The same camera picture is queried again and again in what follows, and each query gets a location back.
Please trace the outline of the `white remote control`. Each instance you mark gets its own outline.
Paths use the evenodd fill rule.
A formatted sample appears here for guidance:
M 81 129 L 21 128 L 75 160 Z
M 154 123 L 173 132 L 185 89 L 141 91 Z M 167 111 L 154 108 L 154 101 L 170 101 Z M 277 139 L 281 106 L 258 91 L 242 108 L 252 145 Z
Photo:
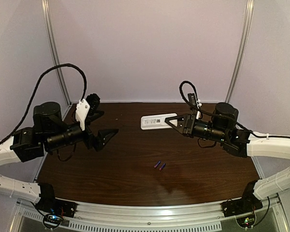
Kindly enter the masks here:
M 165 119 L 177 116 L 176 113 L 149 115 L 141 117 L 140 128 L 142 130 L 160 130 L 171 129 L 172 127 L 165 123 Z

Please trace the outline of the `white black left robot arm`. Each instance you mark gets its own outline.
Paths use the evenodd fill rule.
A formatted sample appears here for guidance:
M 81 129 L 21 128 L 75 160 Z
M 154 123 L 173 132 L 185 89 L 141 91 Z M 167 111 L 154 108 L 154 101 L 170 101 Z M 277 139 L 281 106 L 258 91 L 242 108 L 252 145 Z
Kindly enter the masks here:
M 83 142 L 87 149 L 102 150 L 119 130 L 99 130 L 94 135 L 89 126 L 104 114 L 96 108 L 85 99 L 80 100 L 75 109 L 75 122 L 67 124 L 62 121 L 58 103 L 46 102 L 36 106 L 33 127 L 17 130 L 3 143 L 0 142 L 0 166 L 27 162 L 42 157 L 46 152 L 59 152 L 61 148 L 76 146 L 79 142 Z M 54 189 L 47 183 L 29 183 L 0 174 L 0 193 L 30 201 L 50 215 L 60 210 Z

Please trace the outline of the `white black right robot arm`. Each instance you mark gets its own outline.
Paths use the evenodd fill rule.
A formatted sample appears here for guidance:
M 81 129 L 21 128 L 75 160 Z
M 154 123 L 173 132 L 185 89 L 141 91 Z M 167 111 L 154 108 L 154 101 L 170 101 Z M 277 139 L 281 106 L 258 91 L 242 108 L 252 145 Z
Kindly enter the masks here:
M 183 136 L 220 143 L 222 149 L 236 157 L 272 157 L 290 160 L 290 136 L 262 134 L 248 130 L 237 122 L 238 110 L 220 102 L 205 122 L 195 114 L 167 117 L 165 123 Z M 239 203 L 241 213 L 249 213 L 257 202 L 290 189 L 290 167 L 247 184 Z

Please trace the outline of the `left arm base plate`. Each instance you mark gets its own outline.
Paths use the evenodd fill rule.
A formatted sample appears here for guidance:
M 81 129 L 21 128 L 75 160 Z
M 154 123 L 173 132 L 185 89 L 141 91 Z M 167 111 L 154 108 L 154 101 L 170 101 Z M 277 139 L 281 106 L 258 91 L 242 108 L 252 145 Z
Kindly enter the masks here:
M 66 200 L 60 200 L 57 198 L 53 199 L 41 198 L 39 202 L 35 204 L 35 207 L 36 209 L 46 213 L 51 213 L 62 217 L 73 218 L 76 211 L 77 203 Z

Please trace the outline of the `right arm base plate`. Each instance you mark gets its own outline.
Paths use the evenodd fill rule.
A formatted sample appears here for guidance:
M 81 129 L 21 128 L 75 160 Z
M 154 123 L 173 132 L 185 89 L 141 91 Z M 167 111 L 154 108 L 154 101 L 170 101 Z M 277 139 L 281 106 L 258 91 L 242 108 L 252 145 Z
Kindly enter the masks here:
M 228 199 L 220 205 L 224 217 L 246 214 L 263 208 L 262 202 L 255 197 L 242 197 L 235 200 Z

